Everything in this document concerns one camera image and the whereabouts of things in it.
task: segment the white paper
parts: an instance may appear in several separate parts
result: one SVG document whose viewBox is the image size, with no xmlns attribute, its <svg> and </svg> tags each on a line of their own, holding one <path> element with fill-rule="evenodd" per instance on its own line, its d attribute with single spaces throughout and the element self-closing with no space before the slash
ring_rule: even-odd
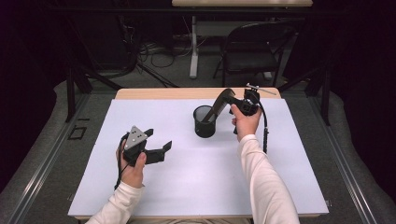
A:
<svg viewBox="0 0 396 224">
<path fill-rule="evenodd" d="M 246 179 L 236 156 L 237 140 L 226 106 L 216 132 L 194 132 L 193 110 L 204 100 L 113 100 L 92 150 L 69 216 L 92 216 L 112 195 L 118 177 L 116 148 L 135 125 L 154 129 L 146 149 L 172 141 L 165 161 L 146 165 L 146 186 L 136 217 L 229 217 L 251 215 Z M 268 119 L 268 156 L 285 181 L 300 215 L 327 214 L 326 203 L 283 99 L 262 99 Z M 262 143 L 263 119 L 257 136 Z"/>
</svg>

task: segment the cable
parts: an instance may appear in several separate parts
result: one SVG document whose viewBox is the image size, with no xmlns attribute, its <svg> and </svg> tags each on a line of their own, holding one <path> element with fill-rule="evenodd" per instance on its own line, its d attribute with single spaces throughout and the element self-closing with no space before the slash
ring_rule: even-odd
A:
<svg viewBox="0 0 396 224">
<path fill-rule="evenodd" d="M 119 148 L 117 149 L 117 150 L 119 151 L 119 153 L 118 153 L 118 161 L 117 161 L 117 166 L 118 166 L 118 168 L 119 168 L 119 177 L 118 177 L 118 179 L 117 179 L 116 186 L 114 186 L 114 190 L 116 190 L 116 189 L 119 187 L 119 184 L 120 184 L 120 182 L 121 182 L 121 175 L 122 175 L 122 172 L 123 172 L 123 171 L 125 170 L 125 168 L 129 165 L 129 164 L 126 164 L 126 166 L 125 166 L 124 168 L 121 169 L 122 143 L 123 143 L 124 140 L 126 140 L 126 139 L 128 138 L 128 136 L 129 136 L 129 133 L 126 133 L 126 134 L 121 138 L 120 144 L 119 144 Z"/>
<path fill-rule="evenodd" d="M 175 62 L 175 55 L 173 54 L 173 52 L 170 52 L 170 57 L 172 58 L 172 61 L 171 61 L 169 64 L 166 64 L 166 65 L 157 65 L 157 64 L 154 63 L 154 55 L 156 55 L 156 54 L 159 54 L 159 53 L 153 53 L 153 54 L 151 55 L 151 59 L 150 59 L 150 62 L 151 62 L 151 64 L 152 64 L 154 67 L 157 67 L 157 68 L 165 68 L 165 67 L 171 66 L 171 65 Z"/>
<path fill-rule="evenodd" d="M 264 107 L 262 106 L 262 102 L 260 102 L 260 99 L 257 98 L 253 94 L 253 97 L 255 100 L 258 102 L 260 109 L 262 110 L 262 117 L 264 118 L 264 133 L 263 133 L 263 139 L 262 139 L 262 151 L 267 153 L 267 142 L 268 142 L 268 123 L 267 123 L 267 116 L 265 115 L 265 110 Z"/>
<path fill-rule="evenodd" d="M 182 54 L 182 55 L 178 55 L 177 57 L 184 57 L 184 56 L 187 56 L 187 55 L 189 55 L 190 54 L 190 52 L 191 52 L 191 50 L 192 50 L 192 33 L 190 32 L 190 28 L 189 28 L 189 25 L 186 23 L 186 19 L 183 17 L 183 22 L 184 22 L 184 25 L 186 26 L 186 29 L 187 29 L 187 37 L 189 38 L 189 40 L 190 40 L 190 47 L 189 47 L 189 51 L 187 51 L 185 54 Z"/>
<path fill-rule="evenodd" d="M 142 63 L 138 63 L 137 64 L 138 67 L 140 67 L 143 71 L 147 72 L 149 75 L 151 75 L 152 77 L 154 77 L 155 79 L 159 80 L 164 87 L 175 87 L 178 88 L 179 86 L 172 83 L 170 80 L 168 80 L 166 77 L 161 76 L 160 74 L 158 74 L 156 71 L 154 71 L 153 69 L 146 67 L 145 65 L 143 65 Z"/>
</svg>

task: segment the table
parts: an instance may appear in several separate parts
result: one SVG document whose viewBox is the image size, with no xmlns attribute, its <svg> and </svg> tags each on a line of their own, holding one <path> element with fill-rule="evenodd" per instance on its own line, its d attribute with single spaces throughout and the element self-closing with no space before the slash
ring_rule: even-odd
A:
<svg viewBox="0 0 396 224">
<path fill-rule="evenodd" d="M 311 7 L 312 0 L 172 0 L 174 7 Z M 246 22 L 224 22 L 223 24 L 210 25 L 211 22 L 202 23 L 202 26 L 207 26 L 212 35 L 227 35 L 233 28 L 238 25 L 243 25 Z M 201 33 L 198 31 L 198 21 L 195 16 L 192 16 L 191 35 L 192 35 L 192 56 L 190 78 L 197 78 L 198 68 L 198 48 L 197 36 L 207 35 L 203 30 Z"/>
<path fill-rule="evenodd" d="M 329 211 L 286 102 L 277 89 L 266 89 L 276 94 L 261 92 L 270 128 L 268 155 L 290 189 L 299 215 L 327 214 Z M 107 111 L 68 215 L 88 218 L 106 203 L 117 180 L 115 148 L 125 131 L 136 125 L 142 131 L 154 129 L 147 149 L 159 148 L 169 140 L 173 145 L 164 162 L 145 167 L 146 192 L 134 217 L 251 217 L 248 186 L 236 157 L 233 116 L 226 112 L 228 108 L 216 120 L 217 128 L 212 137 L 200 138 L 193 131 L 193 109 L 213 104 L 222 90 L 119 90 Z M 243 96 L 244 88 L 233 90 L 235 97 Z M 259 125 L 259 138 L 262 129 Z M 280 139 L 280 133 L 285 134 L 288 141 Z"/>
</svg>

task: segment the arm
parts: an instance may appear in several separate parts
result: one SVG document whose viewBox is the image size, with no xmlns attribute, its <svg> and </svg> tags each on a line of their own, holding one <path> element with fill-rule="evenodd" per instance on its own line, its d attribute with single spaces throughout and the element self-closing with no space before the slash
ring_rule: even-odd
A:
<svg viewBox="0 0 396 224">
<path fill-rule="evenodd" d="M 262 112 L 245 116 L 235 105 L 231 105 L 235 115 L 239 141 L 238 156 L 247 179 L 253 219 L 256 224 L 299 223 L 290 193 L 280 176 L 260 148 L 256 138 L 257 127 Z"/>
<path fill-rule="evenodd" d="M 140 153 L 134 167 L 128 165 L 126 160 L 121 159 L 121 167 L 125 167 L 125 169 L 122 171 L 119 186 L 102 209 L 87 223 L 126 223 L 128 221 L 144 191 L 142 182 L 146 159 L 146 154 Z"/>
<path fill-rule="evenodd" d="M 143 187 L 136 189 L 121 181 L 108 202 L 87 223 L 126 223 L 139 202 L 143 190 Z"/>
</svg>

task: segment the gray floor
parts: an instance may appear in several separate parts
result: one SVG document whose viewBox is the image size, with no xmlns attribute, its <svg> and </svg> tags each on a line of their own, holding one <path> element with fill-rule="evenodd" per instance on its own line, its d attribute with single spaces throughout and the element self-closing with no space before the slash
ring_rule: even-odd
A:
<svg viewBox="0 0 396 224">
<path fill-rule="evenodd" d="M 154 69 L 180 87 L 220 87 L 220 77 L 212 78 L 219 60 L 216 48 L 202 46 L 200 56 L 196 79 L 189 79 L 190 55 L 176 57 L 172 65 Z M 149 59 L 145 64 L 152 67 Z M 163 64 L 172 61 L 161 54 L 152 59 Z M 113 80 L 127 88 L 163 86 L 138 69 Z M 252 81 L 236 77 L 229 84 L 243 86 Z M 280 77 L 277 86 L 283 82 Z M 92 85 L 92 94 L 78 94 L 78 113 L 69 123 L 64 123 L 67 113 L 65 83 L 55 88 L 58 99 L 51 118 L 0 195 L 1 223 L 77 223 L 67 216 L 67 211 L 115 95 L 96 80 L 92 80 Z M 395 204 L 378 187 L 353 148 L 342 101 L 331 95 L 332 126 L 327 127 L 318 117 L 318 98 L 306 98 L 303 89 L 304 83 L 301 83 L 282 93 L 282 97 L 288 102 L 323 195 L 332 206 L 329 215 L 302 218 L 301 222 L 395 223 Z M 74 127 L 87 128 L 83 139 L 70 140 Z"/>
</svg>

